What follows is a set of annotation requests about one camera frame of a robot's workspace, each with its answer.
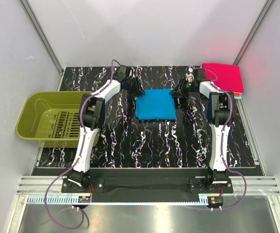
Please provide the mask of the blue t shirt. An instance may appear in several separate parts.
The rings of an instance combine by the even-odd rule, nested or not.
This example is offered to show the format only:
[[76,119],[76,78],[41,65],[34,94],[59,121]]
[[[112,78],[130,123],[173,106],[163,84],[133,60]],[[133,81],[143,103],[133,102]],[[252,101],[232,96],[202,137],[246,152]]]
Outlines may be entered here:
[[147,89],[136,98],[135,116],[139,120],[176,120],[171,89]]

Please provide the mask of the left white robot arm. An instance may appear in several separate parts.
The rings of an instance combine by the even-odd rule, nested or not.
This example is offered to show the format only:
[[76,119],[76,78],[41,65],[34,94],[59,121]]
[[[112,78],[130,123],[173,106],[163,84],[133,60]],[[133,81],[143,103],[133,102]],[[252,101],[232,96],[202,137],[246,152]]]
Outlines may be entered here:
[[90,157],[94,141],[105,121],[105,105],[122,90],[132,97],[145,95],[132,67],[120,65],[116,69],[112,68],[110,79],[101,88],[82,96],[79,110],[79,143],[74,162],[65,174],[67,182],[78,192],[84,192],[91,187]]

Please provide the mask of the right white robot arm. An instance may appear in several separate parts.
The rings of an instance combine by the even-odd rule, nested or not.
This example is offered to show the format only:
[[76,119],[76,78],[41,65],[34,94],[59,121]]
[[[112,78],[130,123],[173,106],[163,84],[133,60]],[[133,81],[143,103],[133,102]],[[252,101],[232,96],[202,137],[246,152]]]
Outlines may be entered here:
[[212,152],[207,173],[196,187],[211,193],[221,193],[228,185],[227,146],[234,102],[232,92],[214,83],[217,79],[212,71],[195,67],[169,93],[174,98],[187,98],[189,93],[199,92],[208,99],[207,120],[212,131]]

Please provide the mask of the folded pink t shirt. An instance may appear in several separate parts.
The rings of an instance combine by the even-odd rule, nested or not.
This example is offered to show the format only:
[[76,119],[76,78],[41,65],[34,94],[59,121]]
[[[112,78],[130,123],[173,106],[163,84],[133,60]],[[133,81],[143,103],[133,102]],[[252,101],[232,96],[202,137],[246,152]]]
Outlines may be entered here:
[[245,90],[239,66],[203,63],[201,67],[205,69],[206,78],[213,81],[216,86],[226,91],[244,93]]

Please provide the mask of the olive green plastic basket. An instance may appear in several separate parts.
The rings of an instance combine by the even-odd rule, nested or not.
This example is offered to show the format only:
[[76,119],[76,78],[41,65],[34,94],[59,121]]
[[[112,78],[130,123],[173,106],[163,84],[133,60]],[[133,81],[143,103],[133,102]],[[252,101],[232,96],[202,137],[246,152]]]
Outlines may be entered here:
[[38,92],[31,95],[16,124],[19,138],[42,148],[76,148],[78,114],[84,91]]

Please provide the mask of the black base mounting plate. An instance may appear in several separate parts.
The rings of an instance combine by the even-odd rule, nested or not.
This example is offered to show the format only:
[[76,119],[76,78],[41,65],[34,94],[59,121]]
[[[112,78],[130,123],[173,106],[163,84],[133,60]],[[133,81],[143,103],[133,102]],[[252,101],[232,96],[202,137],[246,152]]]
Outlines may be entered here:
[[[60,169],[38,168],[33,180],[31,194],[48,195],[54,198],[92,195],[93,203],[179,203],[195,202],[197,196],[218,195],[196,187],[207,173],[205,168],[92,168],[90,169],[91,187],[83,190],[68,183],[67,177],[59,178],[53,185],[53,176]],[[236,168],[229,173],[224,194],[241,197],[248,192],[248,187],[261,175],[259,166],[255,168]]]

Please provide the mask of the right aluminium corner post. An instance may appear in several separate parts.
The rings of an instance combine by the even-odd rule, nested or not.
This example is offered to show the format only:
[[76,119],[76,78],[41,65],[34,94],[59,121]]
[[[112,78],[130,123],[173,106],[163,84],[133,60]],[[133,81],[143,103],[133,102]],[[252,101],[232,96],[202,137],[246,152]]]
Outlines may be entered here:
[[261,8],[253,26],[251,27],[245,41],[243,42],[234,62],[233,65],[238,66],[241,60],[243,59],[246,51],[248,50],[251,42],[255,38],[257,32],[261,28],[263,22],[265,21],[267,15],[269,14],[270,10],[272,9],[273,5],[275,4],[276,0],[266,0],[263,7]]

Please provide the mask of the aluminium corner post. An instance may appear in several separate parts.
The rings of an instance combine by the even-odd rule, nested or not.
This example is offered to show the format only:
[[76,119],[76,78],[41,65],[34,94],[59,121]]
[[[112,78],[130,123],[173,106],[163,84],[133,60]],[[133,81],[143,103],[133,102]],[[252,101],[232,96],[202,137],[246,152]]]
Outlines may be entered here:
[[56,70],[59,74],[62,74],[64,71],[64,68],[60,64],[57,56],[55,55],[52,46],[50,45],[37,17],[34,13],[30,3],[28,0],[19,0],[21,6],[23,7],[27,17],[29,18],[29,21],[31,22],[36,34],[38,35],[43,47],[45,48],[48,56],[50,57],[53,65],[55,66]]
[[253,26],[251,27],[245,41],[243,42],[234,62],[233,65],[238,66],[241,60],[243,59],[246,51],[248,50],[251,42],[255,38],[257,32],[261,28],[263,22],[265,21],[267,15],[269,14],[270,10],[272,9],[273,5],[275,4],[276,0],[266,0],[263,7],[261,8]]

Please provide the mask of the left aluminium corner post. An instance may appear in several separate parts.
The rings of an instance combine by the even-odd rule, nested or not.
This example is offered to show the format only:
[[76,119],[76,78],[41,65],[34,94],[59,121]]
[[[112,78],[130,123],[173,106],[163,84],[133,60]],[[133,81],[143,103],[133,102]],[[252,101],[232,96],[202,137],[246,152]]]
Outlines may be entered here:
[[64,71],[64,68],[60,64],[57,56],[55,55],[52,46],[50,45],[37,17],[34,13],[30,3],[28,0],[19,0],[21,6],[23,7],[27,17],[29,18],[29,21],[31,22],[36,34],[38,35],[43,47],[45,48],[48,56],[50,57],[53,65],[55,66],[56,70],[59,74],[62,74]]

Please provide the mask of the aluminium rail frame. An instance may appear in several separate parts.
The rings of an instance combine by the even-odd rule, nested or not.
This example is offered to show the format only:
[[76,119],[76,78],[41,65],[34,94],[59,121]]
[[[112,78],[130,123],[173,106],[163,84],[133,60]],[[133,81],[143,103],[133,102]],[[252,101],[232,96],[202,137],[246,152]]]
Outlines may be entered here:
[[[254,181],[253,186],[248,187],[248,192],[243,193],[241,197],[235,194],[224,194],[222,193],[222,197],[233,197],[235,198],[235,203],[230,205],[230,208],[236,208],[243,205],[244,200],[248,197],[264,197],[268,200],[270,210],[272,212],[276,227],[280,232],[280,191],[278,189],[278,185],[276,180],[273,176],[257,176],[258,180]],[[39,196],[39,195],[32,195],[31,190],[32,186],[36,184],[33,180],[33,176],[23,176],[21,178],[19,187],[17,189],[16,195],[18,196],[17,202],[22,201],[24,205],[27,203],[30,204],[43,204],[47,202],[49,205],[54,204],[64,204],[64,205],[126,205],[126,206],[191,206],[193,208],[200,207],[200,208],[207,208],[209,205],[209,199],[211,197],[217,197],[218,195],[201,195],[197,196],[195,202],[179,202],[179,203],[124,203],[124,204],[117,204],[117,203],[93,203],[92,202],[92,195],[89,194],[88,196],[75,196],[71,198],[70,196],[66,196],[65,198],[54,198],[53,202],[49,201],[48,195]]]

